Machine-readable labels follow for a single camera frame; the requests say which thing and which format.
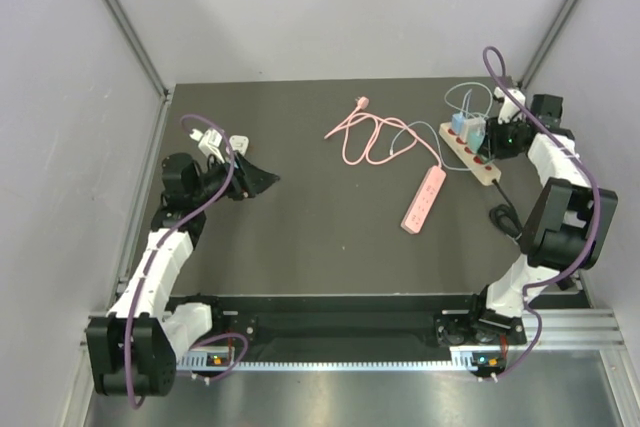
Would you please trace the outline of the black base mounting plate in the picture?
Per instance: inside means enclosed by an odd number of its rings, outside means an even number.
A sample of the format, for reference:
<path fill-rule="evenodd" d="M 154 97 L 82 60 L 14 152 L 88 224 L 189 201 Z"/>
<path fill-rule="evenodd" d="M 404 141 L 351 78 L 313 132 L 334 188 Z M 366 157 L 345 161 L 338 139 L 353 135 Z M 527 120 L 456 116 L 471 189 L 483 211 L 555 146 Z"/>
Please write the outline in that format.
<path fill-rule="evenodd" d="M 454 346 L 522 346 L 522 321 L 509 335 L 474 329 L 473 295 L 174 296 L 168 308 L 201 302 L 216 334 L 249 340 L 249 361 L 443 360 Z"/>

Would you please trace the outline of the pink round wall plug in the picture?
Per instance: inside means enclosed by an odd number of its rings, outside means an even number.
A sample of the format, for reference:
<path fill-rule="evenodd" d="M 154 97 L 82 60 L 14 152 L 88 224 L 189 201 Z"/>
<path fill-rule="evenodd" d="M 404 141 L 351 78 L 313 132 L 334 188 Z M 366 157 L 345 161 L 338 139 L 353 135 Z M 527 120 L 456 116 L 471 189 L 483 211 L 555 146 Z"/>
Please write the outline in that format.
<path fill-rule="evenodd" d="M 365 96 L 361 96 L 355 99 L 355 109 L 357 111 L 365 110 L 369 105 L 369 99 Z"/>

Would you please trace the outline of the pink power strip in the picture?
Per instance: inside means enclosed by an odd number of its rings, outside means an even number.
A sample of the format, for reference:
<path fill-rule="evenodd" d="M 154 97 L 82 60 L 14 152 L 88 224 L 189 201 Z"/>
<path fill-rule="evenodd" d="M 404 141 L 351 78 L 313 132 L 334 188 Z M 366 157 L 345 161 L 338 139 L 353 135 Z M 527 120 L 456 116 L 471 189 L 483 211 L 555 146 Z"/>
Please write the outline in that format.
<path fill-rule="evenodd" d="M 421 231 L 445 179 L 446 172 L 441 167 L 433 166 L 426 172 L 401 221 L 400 226 L 404 231 L 411 235 Z"/>

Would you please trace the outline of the aluminium frame rail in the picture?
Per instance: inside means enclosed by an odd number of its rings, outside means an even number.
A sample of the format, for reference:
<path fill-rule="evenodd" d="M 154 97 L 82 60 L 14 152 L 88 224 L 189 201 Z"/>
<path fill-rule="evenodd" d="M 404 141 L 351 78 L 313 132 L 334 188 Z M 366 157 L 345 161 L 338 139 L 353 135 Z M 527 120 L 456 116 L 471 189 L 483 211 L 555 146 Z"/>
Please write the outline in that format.
<path fill-rule="evenodd" d="M 506 332 L 480 331 L 467 313 L 427 311 L 224 312 L 184 304 L 171 315 L 134 320 L 90 320 L 86 342 L 92 362 L 113 371 L 131 347 L 133 362 L 174 360 L 182 368 L 215 369 L 233 360 L 250 365 L 395 364 L 472 356 L 472 366 L 501 364 L 510 352 L 599 350 L 620 346 L 611 312 L 544 309 L 527 313 Z"/>

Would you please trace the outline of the blue usb charger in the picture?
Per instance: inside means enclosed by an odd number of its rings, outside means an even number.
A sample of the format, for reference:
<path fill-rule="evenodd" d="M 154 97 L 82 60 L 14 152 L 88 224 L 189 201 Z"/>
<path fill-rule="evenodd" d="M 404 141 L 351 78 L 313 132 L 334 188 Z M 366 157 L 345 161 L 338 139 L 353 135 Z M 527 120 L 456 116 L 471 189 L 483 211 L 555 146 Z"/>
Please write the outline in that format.
<path fill-rule="evenodd" d="M 462 131 L 462 128 L 465 125 L 465 121 L 466 121 L 466 116 L 461 113 L 455 113 L 452 117 L 451 117 L 451 130 L 454 132 L 455 135 L 459 135 Z"/>

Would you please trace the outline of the white square plug adapter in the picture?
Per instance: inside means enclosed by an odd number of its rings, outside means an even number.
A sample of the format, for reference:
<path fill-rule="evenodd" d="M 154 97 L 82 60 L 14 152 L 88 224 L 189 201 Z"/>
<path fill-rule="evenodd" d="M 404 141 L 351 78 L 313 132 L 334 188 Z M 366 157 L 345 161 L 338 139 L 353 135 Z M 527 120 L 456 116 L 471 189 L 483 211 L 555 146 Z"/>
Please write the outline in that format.
<path fill-rule="evenodd" d="M 231 148 L 234 152 L 245 156 L 250 146 L 250 141 L 247 136 L 244 135 L 232 135 L 230 138 Z"/>

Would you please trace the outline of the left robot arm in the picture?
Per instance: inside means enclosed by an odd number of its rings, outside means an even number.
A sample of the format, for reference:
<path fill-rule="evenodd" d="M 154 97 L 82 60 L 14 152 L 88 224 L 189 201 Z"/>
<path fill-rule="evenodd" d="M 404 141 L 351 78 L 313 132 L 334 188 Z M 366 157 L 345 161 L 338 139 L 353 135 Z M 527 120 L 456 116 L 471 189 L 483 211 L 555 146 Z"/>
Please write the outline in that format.
<path fill-rule="evenodd" d="M 224 161 L 210 158 L 205 168 L 191 155 L 175 153 L 161 167 L 160 205 L 140 262 L 114 305 L 91 317 L 86 329 L 95 391 L 132 402 L 167 395 L 178 361 L 196 341 L 212 344 L 226 334 L 225 317 L 207 304 L 166 309 L 204 231 L 206 209 L 222 198 L 252 199 L 280 179 L 240 153 Z"/>

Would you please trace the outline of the light teal usb charger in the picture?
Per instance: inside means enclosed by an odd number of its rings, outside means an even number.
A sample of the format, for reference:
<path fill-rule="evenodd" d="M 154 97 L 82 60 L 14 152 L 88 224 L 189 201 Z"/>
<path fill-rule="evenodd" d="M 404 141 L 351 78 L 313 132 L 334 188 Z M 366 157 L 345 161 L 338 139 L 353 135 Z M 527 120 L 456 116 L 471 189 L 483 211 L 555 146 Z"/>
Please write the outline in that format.
<path fill-rule="evenodd" d="M 477 153 L 482 146 L 484 139 L 485 133 L 483 131 L 472 131 L 468 134 L 467 145 L 473 153 Z"/>

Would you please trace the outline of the white usb charger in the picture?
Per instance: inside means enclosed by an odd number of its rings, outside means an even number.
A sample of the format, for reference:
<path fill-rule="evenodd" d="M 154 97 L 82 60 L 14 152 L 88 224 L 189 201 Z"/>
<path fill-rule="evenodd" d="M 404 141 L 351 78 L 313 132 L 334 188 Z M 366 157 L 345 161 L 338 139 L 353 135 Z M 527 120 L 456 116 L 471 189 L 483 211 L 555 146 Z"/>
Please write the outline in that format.
<path fill-rule="evenodd" d="M 469 138 L 469 135 L 472 132 L 475 132 L 478 129 L 482 130 L 484 128 L 484 126 L 485 126 L 485 119 L 484 118 L 474 117 L 474 118 L 465 119 L 463 124 L 462 124 L 459 137 L 464 142 L 466 142 L 467 139 Z"/>

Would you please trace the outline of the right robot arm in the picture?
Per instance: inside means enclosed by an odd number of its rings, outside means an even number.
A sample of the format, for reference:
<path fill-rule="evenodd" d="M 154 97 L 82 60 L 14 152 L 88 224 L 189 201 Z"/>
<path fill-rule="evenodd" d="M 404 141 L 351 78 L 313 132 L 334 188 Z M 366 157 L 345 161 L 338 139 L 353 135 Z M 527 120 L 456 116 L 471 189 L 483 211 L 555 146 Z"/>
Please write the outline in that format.
<path fill-rule="evenodd" d="M 562 98 L 536 94 L 529 106 L 517 89 L 495 89 L 499 114 L 487 119 L 483 156 L 526 154 L 542 185 L 516 241 L 520 255 L 507 273 L 475 296 L 469 335 L 487 343 L 509 335 L 528 304 L 548 286 L 564 286 L 599 258 L 618 204 L 615 192 L 595 189 L 581 167 L 573 132 L 562 127 Z"/>

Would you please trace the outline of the beige red power strip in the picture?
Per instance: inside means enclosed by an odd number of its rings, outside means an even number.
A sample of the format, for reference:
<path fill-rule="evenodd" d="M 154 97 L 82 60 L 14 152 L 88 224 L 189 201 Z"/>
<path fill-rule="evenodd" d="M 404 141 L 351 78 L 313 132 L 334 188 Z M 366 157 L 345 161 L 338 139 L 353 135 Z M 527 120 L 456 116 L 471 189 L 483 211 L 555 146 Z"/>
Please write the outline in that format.
<path fill-rule="evenodd" d="M 501 179 L 501 170 L 493 163 L 484 161 L 464 143 L 451 129 L 451 123 L 439 126 L 439 136 L 456 157 L 481 185 L 491 187 Z"/>

